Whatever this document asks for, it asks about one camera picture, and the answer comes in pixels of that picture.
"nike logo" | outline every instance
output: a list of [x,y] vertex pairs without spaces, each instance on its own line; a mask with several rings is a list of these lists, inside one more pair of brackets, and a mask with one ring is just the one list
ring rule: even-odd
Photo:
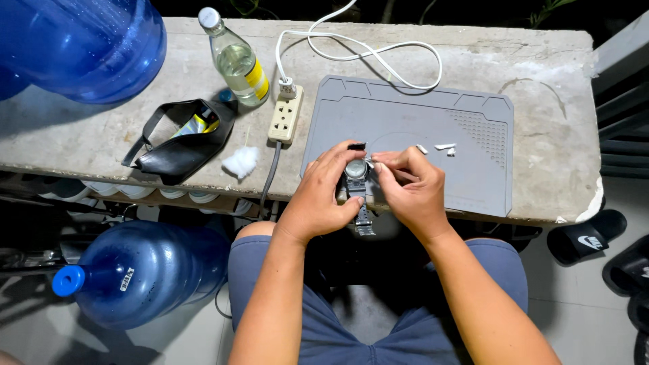
[[577,241],[593,249],[599,250],[602,248],[602,244],[600,243],[600,241],[597,238],[592,236],[581,236],[577,238]]

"repair mat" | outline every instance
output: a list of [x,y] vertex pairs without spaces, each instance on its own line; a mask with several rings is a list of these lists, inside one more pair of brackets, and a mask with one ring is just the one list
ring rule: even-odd
[[[446,173],[446,208],[504,217],[511,210],[513,113],[506,95],[328,75],[318,88],[300,174],[346,139],[367,142],[368,156],[420,144]],[[456,144],[454,157],[434,147],[445,144]],[[373,170],[365,185],[385,201]]]

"wristwatch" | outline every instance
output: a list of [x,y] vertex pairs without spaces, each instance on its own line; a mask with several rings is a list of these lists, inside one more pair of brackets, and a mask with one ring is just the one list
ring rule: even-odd
[[368,172],[369,168],[365,160],[352,160],[345,167],[345,180],[347,182],[347,193],[349,197],[363,197],[363,206],[354,220],[356,232],[361,236],[374,236],[372,221],[367,217],[367,202],[365,198],[367,194],[365,180]]

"lap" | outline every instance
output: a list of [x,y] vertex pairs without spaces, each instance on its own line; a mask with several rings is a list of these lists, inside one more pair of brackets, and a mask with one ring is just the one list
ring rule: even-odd
[[[238,238],[230,250],[228,280],[232,326],[236,328],[252,294],[270,236]],[[506,242],[488,238],[467,241],[485,270],[518,305],[527,311],[527,283],[516,251]],[[427,288],[419,287],[420,292]],[[435,296],[443,302],[443,296]],[[406,310],[390,335],[374,345],[359,342],[338,322],[324,297],[304,285],[300,363],[443,363],[464,362],[463,347],[453,319],[427,306]]]

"white power cord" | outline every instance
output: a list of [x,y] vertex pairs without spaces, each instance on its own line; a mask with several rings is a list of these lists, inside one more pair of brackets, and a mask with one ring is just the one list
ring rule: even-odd
[[[275,47],[275,58],[276,58],[276,61],[277,61],[277,68],[279,69],[280,74],[282,76],[282,80],[280,80],[280,86],[282,86],[282,85],[290,85],[290,86],[292,86],[293,85],[293,81],[291,80],[291,78],[286,77],[286,74],[284,73],[284,69],[282,67],[282,61],[280,60],[280,44],[282,43],[282,37],[286,33],[288,33],[288,34],[297,34],[297,35],[307,36],[309,45],[311,46],[311,49],[313,49],[313,51],[316,52],[318,55],[321,55],[322,57],[325,57],[325,58],[327,58],[329,60],[351,61],[351,60],[357,60],[359,58],[367,57],[369,55],[373,55],[383,65],[383,67],[385,67],[386,70],[388,70],[388,72],[390,72],[392,75],[394,75],[397,78],[397,80],[399,80],[401,83],[403,83],[403,84],[405,84],[405,85],[407,85],[407,86],[409,86],[411,88],[419,89],[419,90],[430,90],[432,88],[435,88],[439,84],[439,81],[442,78],[442,60],[441,60],[441,57],[439,56],[439,53],[437,53],[437,50],[435,49],[435,47],[433,47],[430,44],[426,44],[424,42],[410,41],[410,42],[401,42],[401,43],[389,45],[387,47],[383,47],[383,48],[379,48],[379,49],[374,50],[374,49],[372,49],[372,47],[368,46],[367,44],[365,44],[363,42],[357,41],[355,39],[352,39],[352,38],[349,38],[349,37],[346,37],[346,36],[342,36],[340,34],[326,33],[326,32],[313,32],[313,29],[316,28],[320,23],[322,23],[323,21],[328,20],[330,18],[333,18],[334,16],[337,16],[340,13],[346,11],[355,2],[356,2],[356,0],[352,0],[344,8],[341,8],[337,12],[333,12],[333,13],[321,18],[320,20],[316,21],[309,28],[308,32],[283,31],[280,34],[280,38],[279,38],[279,40],[277,40],[277,46]],[[342,39],[349,40],[351,42],[362,45],[363,47],[367,48],[368,52],[361,53],[359,55],[348,56],[348,57],[330,56],[330,55],[327,55],[326,53],[320,51],[318,48],[316,48],[316,46],[313,44],[313,42],[311,42],[311,37],[312,36],[342,38]],[[410,82],[403,79],[392,67],[390,67],[389,64],[387,64],[387,62],[381,56],[378,55],[379,53],[381,53],[383,51],[387,51],[388,49],[392,49],[392,48],[396,48],[396,47],[402,47],[402,46],[405,46],[405,45],[418,45],[419,47],[424,47],[424,48],[428,49],[429,51],[431,51],[433,53],[433,55],[435,55],[435,58],[437,59],[437,62],[439,63],[439,71],[437,73],[437,79],[435,80],[435,82],[433,82],[432,85],[429,85],[429,86],[417,86],[417,85],[411,84]],[[285,97],[295,98],[297,96],[295,94],[295,91],[294,91],[295,87],[292,87],[293,91],[291,91],[290,89],[291,89],[291,87],[289,87],[289,88],[281,87],[282,95],[285,96]]]

